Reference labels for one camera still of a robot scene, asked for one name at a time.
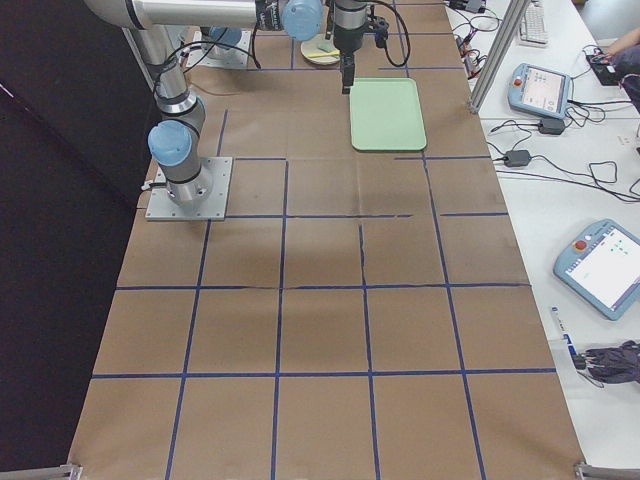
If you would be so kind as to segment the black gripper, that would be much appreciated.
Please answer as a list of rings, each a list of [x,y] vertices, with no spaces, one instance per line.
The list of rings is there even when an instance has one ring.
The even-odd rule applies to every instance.
[[[342,93],[349,94],[355,78],[355,52],[362,47],[364,35],[373,33],[381,48],[388,38],[389,23],[374,13],[371,1],[335,0],[327,6],[329,31],[341,60]]]

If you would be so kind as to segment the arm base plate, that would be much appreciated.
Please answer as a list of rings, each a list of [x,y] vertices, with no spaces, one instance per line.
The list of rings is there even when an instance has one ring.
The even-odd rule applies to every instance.
[[[202,157],[190,183],[169,182],[160,167],[149,186],[145,217],[149,221],[224,221],[232,177],[232,157]]]
[[[221,69],[245,69],[250,32],[229,27],[203,27],[194,34],[187,67],[207,66]]]

